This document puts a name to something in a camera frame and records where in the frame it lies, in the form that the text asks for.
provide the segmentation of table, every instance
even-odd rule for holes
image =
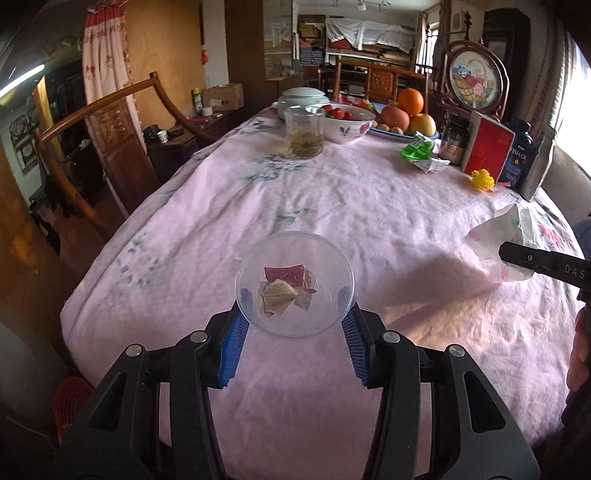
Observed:
[[[241,109],[220,112],[220,115],[204,117],[207,123],[199,124],[202,130],[212,134],[216,139],[222,138],[246,120]],[[169,136],[166,143],[148,143],[146,147],[156,176],[160,182],[166,183],[191,158],[191,155],[204,145],[193,134],[185,131],[177,137]]]
[[[581,256],[545,193],[528,204],[502,187],[478,192],[458,169],[423,173],[398,155],[403,144],[370,135],[306,161],[281,155],[284,141],[276,115],[258,115],[194,155],[119,229],[61,314],[82,374],[96,385],[130,343],[162,348],[205,327],[234,302],[233,260],[273,233],[304,230],[347,256],[361,308],[416,345],[463,345],[530,442],[558,428],[576,289],[542,275],[491,284],[463,242],[518,203],[539,248]],[[298,341],[251,326],[236,377],[210,397],[236,480],[361,478],[380,392],[355,377],[339,325]],[[425,408],[417,474],[428,431]],[[170,443],[166,387],[160,433]]]

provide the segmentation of wooden chair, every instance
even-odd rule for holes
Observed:
[[[45,131],[37,128],[34,132],[37,149],[45,165],[66,197],[96,228],[105,242],[111,238],[113,232],[109,231],[95,209],[72,185],[59,162],[53,157],[49,142],[76,122],[87,119],[87,127],[95,140],[100,162],[125,208],[129,213],[133,212],[160,183],[132,124],[125,97],[151,87],[156,90],[166,110],[195,135],[201,145],[215,142],[214,136],[193,125],[178,111],[166,95],[156,72],[150,73],[148,80],[134,83],[86,105]]]
[[[368,69],[367,78],[365,79],[366,100],[369,100],[371,96],[373,98],[377,98],[381,102],[383,102],[382,99],[386,99],[388,103],[390,101],[396,101],[398,96],[399,77],[407,77],[423,83],[424,87],[422,85],[419,87],[420,90],[422,90],[421,93],[423,94],[424,99],[423,113],[428,114],[428,75],[421,75],[419,73],[412,72],[411,70],[380,65],[370,61],[342,59],[340,56],[337,57],[336,61],[335,82],[333,84],[333,101],[336,101],[339,97],[341,65],[351,65],[353,67],[363,67]]]

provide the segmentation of white cloth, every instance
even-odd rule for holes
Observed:
[[[352,18],[328,18],[326,34],[331,42],[346,39],[354,48],[362,49],[362,45],[389,45],[409,53],[413,47],[414,32],[400,25],[387,25],[367,20]]]

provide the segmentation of fluorescent light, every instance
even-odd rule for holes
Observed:
[[[17,85],[20,85],[25,80],[31,78],[32,76],[34,76],[37,73],[39,73],[40,71],[42,71],[44,68],[45,68],[45,65],[41,64],[38,67],[35,67],[34,69],[29,70],[25,74],[21,75],[19,78],[17,78],[13,82],[10,82],[2,90],[0,90],[0,98],[2,98],[4,95],[6,95],[8,92],[10,92],[10,90],[12,90]]]

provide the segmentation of yellow flower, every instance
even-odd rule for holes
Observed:
[[[491,190],[495,186],[495,181],[488,170],[481,168],[472,172],[472,186],[479,190]]]

